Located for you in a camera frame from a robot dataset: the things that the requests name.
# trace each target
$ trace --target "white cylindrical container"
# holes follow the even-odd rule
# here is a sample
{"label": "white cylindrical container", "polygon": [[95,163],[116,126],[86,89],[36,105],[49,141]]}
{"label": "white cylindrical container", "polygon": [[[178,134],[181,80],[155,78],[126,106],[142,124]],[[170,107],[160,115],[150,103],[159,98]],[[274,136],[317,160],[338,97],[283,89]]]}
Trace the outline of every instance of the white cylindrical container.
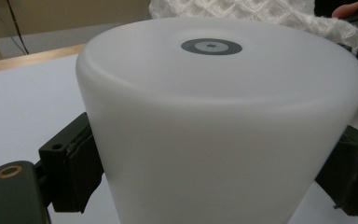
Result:
{"label": "white cylindrical container", "polygon": [[358,62],[278,25],[163,19],[76,73],[122,224],[287,222],[358,107]]}

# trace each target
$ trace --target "wooden edge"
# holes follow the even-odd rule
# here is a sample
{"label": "wooden edge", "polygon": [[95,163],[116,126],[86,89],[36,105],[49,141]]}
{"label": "wooden edge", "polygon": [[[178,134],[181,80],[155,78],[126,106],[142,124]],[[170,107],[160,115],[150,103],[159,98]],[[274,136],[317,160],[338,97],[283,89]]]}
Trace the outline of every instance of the wooden edge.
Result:
{"label": "wooden edge", "polygon": [[78,54],[85,44],[0,60],[0,71]]}

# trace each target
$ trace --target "circular hole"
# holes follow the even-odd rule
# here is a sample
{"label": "circular hole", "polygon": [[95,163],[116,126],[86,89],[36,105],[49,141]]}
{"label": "circular hole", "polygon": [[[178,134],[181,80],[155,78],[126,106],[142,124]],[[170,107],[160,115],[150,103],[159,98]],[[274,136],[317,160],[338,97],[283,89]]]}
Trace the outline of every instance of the circular hole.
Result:
{"label": "circular hole", "polygon": [[0,170],[0,179],[12,177],[13,175],[16,175],[19,172],[21,172],[21,170],[22,170],[22,166],[20,166],[20,165],[8,166],[8,167]]}
{"label": "circular hole", "polygon": [[56,144],[52,147],[52,149],[55,149],[55,150],[60,149],[60,148],[62,148],[61,144]]}

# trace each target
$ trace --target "black cable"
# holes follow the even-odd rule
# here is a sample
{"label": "black cable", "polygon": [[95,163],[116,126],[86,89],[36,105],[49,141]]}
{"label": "black cable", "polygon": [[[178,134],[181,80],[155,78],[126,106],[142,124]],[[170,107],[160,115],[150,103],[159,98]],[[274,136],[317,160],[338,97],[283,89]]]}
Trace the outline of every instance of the black cable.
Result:
{"label": "black cable", "polygon": [[30,54],[28,52],[28,49],[25,47],[24,41],[22,40],[20,28],[19,28],[19,25],[17,24],[17,19],[16,19],[16,16],[14,15],[13,8],[11,8],[11,4],[10,4],[9,0],[7,0],[7,5],[8,5],[8,8],[10,9],[11,19],[13,20],[14,26],[16,27],[17,35],[19,36],[22,46],[24,47],[25,52],[27,54]]}

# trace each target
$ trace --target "white table surface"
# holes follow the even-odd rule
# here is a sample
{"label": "white table surface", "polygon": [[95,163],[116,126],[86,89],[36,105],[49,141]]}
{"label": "white table surface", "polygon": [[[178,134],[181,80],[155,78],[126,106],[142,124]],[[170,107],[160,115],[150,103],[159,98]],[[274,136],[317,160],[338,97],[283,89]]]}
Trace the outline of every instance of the white table surface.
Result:
{"label": "white table surface", "polygon": [[[76,55],[0,72],[0,165],[39,161],[37,150],[85,111],[76,83]],[[290,224],[358,224],[316,184],[310,186]],[[84,214],[58,214],[54,224],[113,223],[118,217],[106,180],[91,196]]]}

